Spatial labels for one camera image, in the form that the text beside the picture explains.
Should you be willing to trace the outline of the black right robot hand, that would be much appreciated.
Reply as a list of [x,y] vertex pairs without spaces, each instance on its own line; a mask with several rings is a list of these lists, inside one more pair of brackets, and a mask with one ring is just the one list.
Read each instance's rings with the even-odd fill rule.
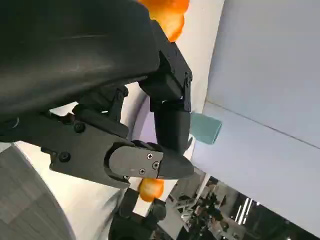
[[146,216],[134,212],[138,191],[128,188],[109,228],[109,240],[154,240],[159,222],[167,215],[166,203],[154,199]]

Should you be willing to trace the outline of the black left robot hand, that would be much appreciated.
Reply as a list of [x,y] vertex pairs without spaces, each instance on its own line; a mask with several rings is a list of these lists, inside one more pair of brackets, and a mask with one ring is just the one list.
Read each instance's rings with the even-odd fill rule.
[[[193,76],[177,45],[134,0],[0,3],[0,140],[50,155],[50,169],[125,189],[129,178],[179,180]],[[120,121],[127,84],[150,98],[156,143]]]

